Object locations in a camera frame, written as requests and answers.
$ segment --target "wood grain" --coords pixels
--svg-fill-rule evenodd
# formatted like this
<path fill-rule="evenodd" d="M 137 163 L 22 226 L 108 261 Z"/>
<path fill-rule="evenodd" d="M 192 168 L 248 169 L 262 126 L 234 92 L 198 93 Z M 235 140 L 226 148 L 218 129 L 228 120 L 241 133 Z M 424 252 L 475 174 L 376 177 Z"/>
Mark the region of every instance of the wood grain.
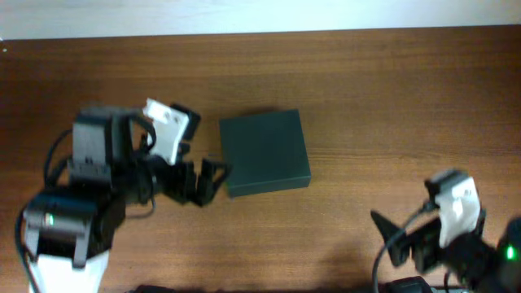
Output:
<path fill-rule="evenodd" d="M 4 42 L 0 54 L 0 289 L 25 292 L 13 226 L 42 187 L 47 148 L 92 103 L 146 97 L 200 112 L 191 158 L 220 154 L 221 118 L 298 108 L 307 189 L 207 208 L 158 198 L 126 221 L 101 292 L 139 284 L 224 290 L 350 287 L 382 241 L 371 208 L 402 222 L 422 181 L 468 170 L 495 243 L 521 206 L 521 27 Z M 68 152 L 70 142 L 60 147 Z M 413 265 L 381 279 L 415 275 Z M 441 284 L 442 270 L 427 276 Z"/>

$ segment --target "table surface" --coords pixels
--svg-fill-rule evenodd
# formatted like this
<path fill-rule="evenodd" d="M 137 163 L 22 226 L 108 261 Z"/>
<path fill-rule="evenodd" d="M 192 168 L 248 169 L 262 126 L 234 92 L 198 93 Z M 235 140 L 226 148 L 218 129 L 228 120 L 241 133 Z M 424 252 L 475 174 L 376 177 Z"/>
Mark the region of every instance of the table surface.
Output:
<path fill-rule="evenodd" d="M 101 292 L 350 287 L 382 245 L 370 209 L 402 222 L 423 180 L 474 176 L 495 243 L 521 206 L 521 27 L 2 42 L 0 290 L 26 291 L 15 217 L 42 188 L 50 144 L 82 107 L 147 97 L 203 117 L 190 157 L 220 155 L 218 121 L 298 108 L 309 188 L 206 208 L 158 197 L 117 231 Z M 58 153 L 70 152 L 66 142 Z M 129 208 L 128 213 L 143 208 Z M 442 269 L 427 276 L 442 283 Z M 380 278 L 415 275 L 410 262 Z"/>

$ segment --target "green box lid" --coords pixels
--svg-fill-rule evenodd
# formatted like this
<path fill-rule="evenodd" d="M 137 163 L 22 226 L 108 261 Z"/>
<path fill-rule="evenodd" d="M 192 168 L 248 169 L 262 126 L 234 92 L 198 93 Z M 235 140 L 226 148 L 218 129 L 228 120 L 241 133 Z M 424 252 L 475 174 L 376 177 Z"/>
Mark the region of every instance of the green box lid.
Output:
<path fill-rule="evenodd" d="M 307 187 L 311 180 L 298 110 L 220 121 L 222 152 L 233 170 L 230 197 Z"/>

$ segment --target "green led light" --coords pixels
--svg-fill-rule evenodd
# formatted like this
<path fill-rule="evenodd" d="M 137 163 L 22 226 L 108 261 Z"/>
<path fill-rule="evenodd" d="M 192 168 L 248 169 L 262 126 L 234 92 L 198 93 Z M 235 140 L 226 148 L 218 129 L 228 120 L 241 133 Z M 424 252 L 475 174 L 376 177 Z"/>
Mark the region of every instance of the green led light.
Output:
<path fill-rule="evenodd" d="M 506 259 L 513 260 L 515 258 L 515 249 L 512 246 L 509 246 L 506 249 Z"/>
<path fill-rule="evenodd" d="M 45 217 L 45 223 L 46 223 L 46 225 L 54 225 L 55 217 L 52 214 L 47 213 L 46 217 Z"/>

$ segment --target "white wall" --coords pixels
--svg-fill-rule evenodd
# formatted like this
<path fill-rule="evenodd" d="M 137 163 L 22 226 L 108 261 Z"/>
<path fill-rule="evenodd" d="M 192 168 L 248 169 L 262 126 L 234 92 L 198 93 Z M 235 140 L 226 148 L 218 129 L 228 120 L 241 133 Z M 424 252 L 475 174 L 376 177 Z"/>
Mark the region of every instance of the white wall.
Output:
<path fill-rule="evenodd" d="M 521 0 L 2 0 L 3 39 L 520 24 Z"/>

